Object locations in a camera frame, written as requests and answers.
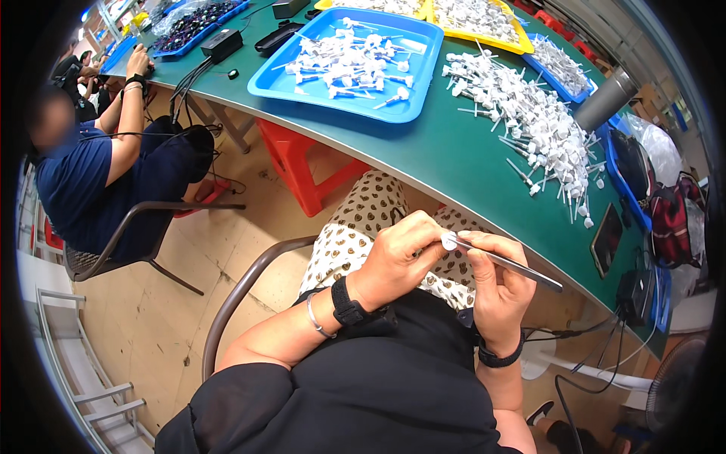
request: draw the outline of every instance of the hand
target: hand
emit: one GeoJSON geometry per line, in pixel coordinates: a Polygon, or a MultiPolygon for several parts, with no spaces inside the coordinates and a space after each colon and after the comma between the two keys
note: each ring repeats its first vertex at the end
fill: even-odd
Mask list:
{"type": "Polygon", "coordinates": [[[493,251],[527,266],[522,245],[498,235],[482,232],[459,232],[476,249],[468,252],[474,271],[476,298],[474,323],[486,348],[500,358],[514,353],[519,345],[520,324],[537,286],[533,280],[494,264],[483,251],[493,251]],[[504,285],[497,284],[501,272],[504,285]]]}
{"type": "Polygon", "coordinates": [[[154,63],[149,60],[144,45],[138,44],[131,53],[129,62],[126,63],[126,80],[134,77],[135,74],[143,76],[150,65],[153,66],[154,63]]]}
{"type": "Polygon", "coordinates": [[[441,245],[446,232],[423,211],[381,230],[361,269],[346,277],[348,295],[373,312],[409,293],[446,253],[441,245]]]}

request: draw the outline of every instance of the electric fan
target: electric fan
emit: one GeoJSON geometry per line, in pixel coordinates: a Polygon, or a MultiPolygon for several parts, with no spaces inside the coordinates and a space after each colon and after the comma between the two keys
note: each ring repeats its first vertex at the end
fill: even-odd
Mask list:
{"type": "MultiPolygon", "coordinates": [[[[546,333],[532,333],[528,339],[546,339],[546,333]]],[[[696,371],[698,361],[701,360],[701,353],[706,346],[706,339],[703,336],[692,336],[684,339],[680,344],[668,353],[666,359],[661,363],[656,377],[653,380],[628,376],[621,373],[615,374],[613,385],[632,391],[648,393],[648,403],[645,406],[645,418],[648,428],[655,432],[663,427],[670,418],[677,414],[680,406],[688,398],[688,390],[693,374],[696,371]]],[[[556,341],[526,342],[522,348],[522,378],[534,380],[542,375],[550,364],[561,366],[572,370],[577,364],[562,360],[555,354],[556,341]]],[[[608,370],[581,366],[578,373],[610,381],[613,373],[608,370]]]]}

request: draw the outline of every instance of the red plastic stool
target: red plastic stool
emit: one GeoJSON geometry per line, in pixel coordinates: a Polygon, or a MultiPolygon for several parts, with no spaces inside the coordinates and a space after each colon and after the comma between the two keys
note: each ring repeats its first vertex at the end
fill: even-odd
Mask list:
{"type": "Polygon", "coordinates": [[[573,31],[567,31],[564,27],[562,27],[562,30],[559,33],[560,36],[562,36],[565,40],[570,41],[572,38],[575,37],[575,32],[573,31]]]}
{"type": "MultiPolygon", "coordinates": [[[[214,191],[207,196],[206,199],[202,200],[202,203],[212,203],[214,199],[222,195],[222,193],[229,188],[230,182],[228,179],[217,179],[211,180],[214,183],[214,191]]],[[[192,213],[196,213],[199,210],[179,210],[174,214],[174,219],[179,219],[185,216],[189,216],[192,213]]]]}
{"type": "Polygon", "coordinates": [[[43,226],[43,233],[45,233],[46,244],[48,246],[52,246],[56,249],[63,249],[63,240],[60,239],[60,236],[53,233],[53,227],[51,227],[47,216],[45,219],[45,225],[43,226]]]}
{"type": "Polygon", "coordinates": [[[308,217],[322,211],[321,200],[336,187],[351,177],[359,177],[370,170],[366,163],[353,159],[353,162],[324,182],[315,185],[305,154],[316,142],[261,118],[255,118],[255,123],[272,157],[275,171],[285,181],[308,217]]]}
{"type": "Polygon", "coordinates": [[[539,10],[537,14],[534,15],[534,18],[545,24],[547,27],[552,28],[557,34],[560,34],[563,30],[562,23],[547,14],[543,9],[539,10]]]}
{"type": "Polygon", "coordinates": [[[589,61],[594,62],[595,60],[597,60],[597,55],[592,50],[590,50],[590,48],[584,42],[580,40],[575,41],[575,44],[573,44],[573,46],[575,46],[575,49],[579,50],[580,53],[583,54],[585,58],[587,58],[589,61]]]}
{"type": "Polygon", "coordinates": [[[523,0],[514,0],[514,6],[521,9],[522,11],[526,12],[529,15],[534,14],[534,5],[527,2],[527,4],[524,3],[523,0]]]}

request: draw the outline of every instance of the black shoe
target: black shoe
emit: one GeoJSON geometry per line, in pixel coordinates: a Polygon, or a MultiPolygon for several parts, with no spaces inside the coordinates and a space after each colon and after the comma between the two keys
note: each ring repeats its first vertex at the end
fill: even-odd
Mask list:
{"type": "Polygon", "coordinates": [[[537,419],[537,416],[539,416],[539,415],[547,416],[547,414],[550,412],[550,410],[552,410],[552,407],[554,407],[554,406],[555,406],[554,400],[548,400],[545,403],[543,403],[542,405],[540,405],[539,408],[537,408],[534,411],[534,413],[529,415],[529,417],[527,418],[527,426],[533,426],[535,420],[537,419]]]}

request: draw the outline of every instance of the silver bangle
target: silver bangle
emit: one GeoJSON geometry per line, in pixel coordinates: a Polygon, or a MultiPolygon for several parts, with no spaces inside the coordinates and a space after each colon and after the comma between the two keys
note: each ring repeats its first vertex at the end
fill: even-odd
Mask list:
{"type": "Polygon", "coordinates": [[[139,85],[125,86],[125,87],[123,88],[123,90],[124,90],[125,92],[127,92],[128,90],[133,90],[133,89],[143,89],[143,88],[144,88],[144,87],[143,87],[143,86],[142,86],[141,84],[139,84],[139,85]]]}
{"type": "Polygon", "coordinates": [[[338,333],[328,334],[325,332],[325,330],[322,329],[322,326],[315,320],[315,314],[313,314],[313,306],[311,305],[311,300],[313,299],[313,295],[315,295],[317,292],[310,293],[308,295],[308,315],[310,316],[310,321],[313,322],[313,326],[315,327],[315,331],[318,333],[321,333],[323,336],[327,337],[328,339],[335,339],[335,337],[338,335],[338,333]]]}

